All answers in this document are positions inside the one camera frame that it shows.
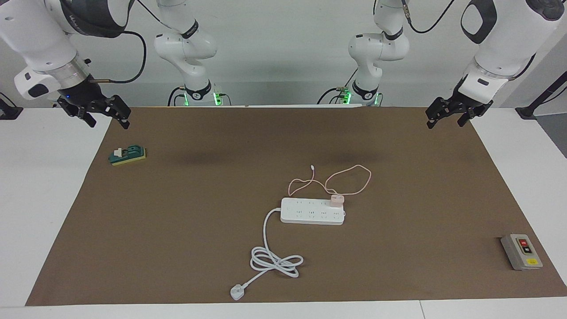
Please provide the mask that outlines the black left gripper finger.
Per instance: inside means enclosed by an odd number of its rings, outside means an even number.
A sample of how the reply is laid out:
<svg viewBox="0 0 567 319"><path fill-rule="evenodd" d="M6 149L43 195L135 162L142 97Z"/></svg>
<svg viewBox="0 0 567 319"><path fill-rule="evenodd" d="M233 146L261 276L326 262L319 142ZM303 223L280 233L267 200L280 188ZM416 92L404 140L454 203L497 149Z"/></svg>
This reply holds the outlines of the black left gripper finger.
<svg viewBox="0 0 567 319"><path fill-rule="evenodd" d="M478 117L478 112L478 109L467 109L458 119L458 125L460 127L464 127L464 125L466 125L466 123L470 121L470 119Z"/></svg>
<svg viewBox="0 0 567 319"><path fill-rule="evenodd" d="M451 100L444 98L436 98L429 107L427 107L427 127L433 129L436 123L451 114L450 111Z"/></svg>

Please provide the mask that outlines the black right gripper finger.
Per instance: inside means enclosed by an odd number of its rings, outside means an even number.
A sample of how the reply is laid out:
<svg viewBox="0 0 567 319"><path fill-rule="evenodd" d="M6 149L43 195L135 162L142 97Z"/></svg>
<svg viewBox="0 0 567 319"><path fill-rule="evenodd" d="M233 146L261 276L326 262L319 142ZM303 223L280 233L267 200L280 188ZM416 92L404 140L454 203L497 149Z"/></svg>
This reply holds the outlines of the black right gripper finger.
<svg viewBox="0 0 567 319"><path fill-rule="evenodd" d="M127 130L130 126L129 117L131 109L119 95L113 95L105 99L106 113L109 117L116 119L123 129Z"/></svg>
<svg viewBox="0 0 567 319"><path fill-rule="evenodd" d="M84 121L89 127L94 128L97 121L85 109L85 107L76 106L68 103L67 101L58 101L58 105L69 117L77 117Z"/></svg>

